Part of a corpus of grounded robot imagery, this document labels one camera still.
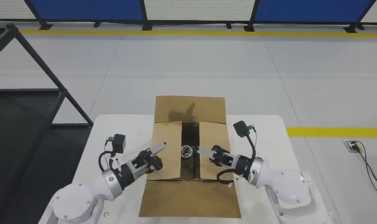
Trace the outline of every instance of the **blue partition panel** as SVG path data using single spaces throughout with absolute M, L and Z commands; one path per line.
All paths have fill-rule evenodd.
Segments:
M 30 0 L 43 19 L 142 20 L 139 0 Z
M 256 21 L 355 22 L 372 0 L 260 0 Z

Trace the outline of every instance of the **small object in box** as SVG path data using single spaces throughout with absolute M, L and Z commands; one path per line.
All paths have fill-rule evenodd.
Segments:
M 181 157 L 184 159 L 188 159 L 193 155 L 193 148 L 188 145 L 184 145 L 181 147 Z

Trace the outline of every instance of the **black cable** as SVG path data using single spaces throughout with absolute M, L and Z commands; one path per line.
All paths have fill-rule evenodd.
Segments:
M 114 157 L 115 157 L 115 152 L 112 151 L 112 152 L 111 152 L 111 155 L 110 155 L 110 161 L 108 162 L 109 168 L 110 168 L 111 170 L 114 170 L 114 169 L 113 169 L 113 158 L 114 158 Z
M 234 173 L 236 171 L 236 169 L 225 169 L 225 170 L 222 170 L 221 172 L 219 172 L 216 176 L 216 179 L 218 182 L 220 182 L 221 184 L 223 185 L 229 185 L 231 183 L 234 182 L 234 180 L 223 180 L 220 178 L 221 175 L 225 174 L 225 173 Z
M 254 160 L 255 160 L 255 156 L 256 156 L 256 151 L 255 151 L 255 146 L 250 138 L 249 135 L 246 136 L 247 137 L 247 140 L 249 141 L 250 145 L 252 146 L 252 151 L 253 151 L 253 154 L 252 154 L 252 158 L 250 159 L 250 167 L 252 167 L 253 163 L 254 163 Z
M 101 169 L 102 172 L 104 171 L 104 167 L 102 167 L 101 159 L 102 159 L 103 155 L 105 155 L 105 154 L 111 154 L 111 151 L 103 151 L 100 154 L 100 156 L 98 157 L 98 165 L 99 165 L 99 167 L 100 167 L 100 169 Z
M 254 144 L 254 147 L 255 147 L 255 148 L 257 147 L 257 139 L 258 139 L 258 137 L 257 137 L 257 132 L 255 132 L 255 144 Z
M 371 178 L 371 175 L 369 174 L 369 169 L 370 169 L 371 172 L 372 172 L 372 176 L 373 176 L 373 178 L 377 181 L 377 178 L 376 178 L 376 176 L 375 176 L 375 173 L 373 172 L 372 168 L 370 167 L 370 165 L 369 165 L 368 162 L 366 161 L 366 150 L 365 150 L 365 146 L 364 146 L 363 143 L 361 143 L 361 142 L 359 142 L 359 141 L 355 141 L 355 143 L 357 143 L 357 142 L 360 143 L 360 144 L 362 145 L 362 147 L 363 147 L 363 149 L 364 149 L 364 153 L 365 153 L 365 158 L 364 158 L 364 156 L 361 154 L 360 149 L 356 149 L 356 151 L 360 154 L 361 158 L 363 158 L 363 160 L 364 160 L 364 162 L 365 162 L 366 172 L 367 172 L 367 174 L 368 174 L 369 180 L 371 181 L 372 186 L 373 186 L 373 187 L 375 188 L 375 190 L 377 191 L 377 188 L 376 188 L 375 184 L 373 183 L 373 180 L 372 180 L 372 178 Z
M 252 146 L 252 151 L 253 151 L 252 158 L 250 159 L 250 168 L 251 168 L 253 163 L 254 163 L 255 157 L 256 157 L 256 151 L 255 151 L 255 146 L 254 146 L 250 136 L 247 135 L 246 137 L 247 137 L 247 140 L 249 141 L 250 145 Z M 216 179 L 217 179 L 218 182 L 220 182 L 223 185 L 229 185 L 229 184 L 233 183 L 234 180 L 223 180 L 223 179 L 220 178 L 220 176 L 225 174 L 225 173 L 235 173 L 235 172 L 236 172 L 236 169 L 222 170 L 221 172 L 219 172 L 217 174 Z

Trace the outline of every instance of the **white partition panel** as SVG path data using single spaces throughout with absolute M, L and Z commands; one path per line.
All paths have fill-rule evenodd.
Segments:
M 255 0 L 144 0 L 149 20 L 248 21 Z
M 0 19 L 34 19 L 24 0 L 0 0 Z
M 368 13 L 366 13 L 361 22 L 377 22 L 377 2 L 375 2 Z

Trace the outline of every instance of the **power outlet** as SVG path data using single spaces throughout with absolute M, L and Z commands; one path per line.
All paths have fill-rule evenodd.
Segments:
M 354 145 L 353 142 L 355 142 L 354 140 L 343 140 L 343 142 L 344 142 L 344 145 L 346 146 L 348 152 L 357 153 L 357 151 L 352 148 L 352 146 Z M 360 148 L 360 152 L 363 153 L 363 149 L 361 148 L 361 146 L 359 144 L 357 144 L 357 145 Z

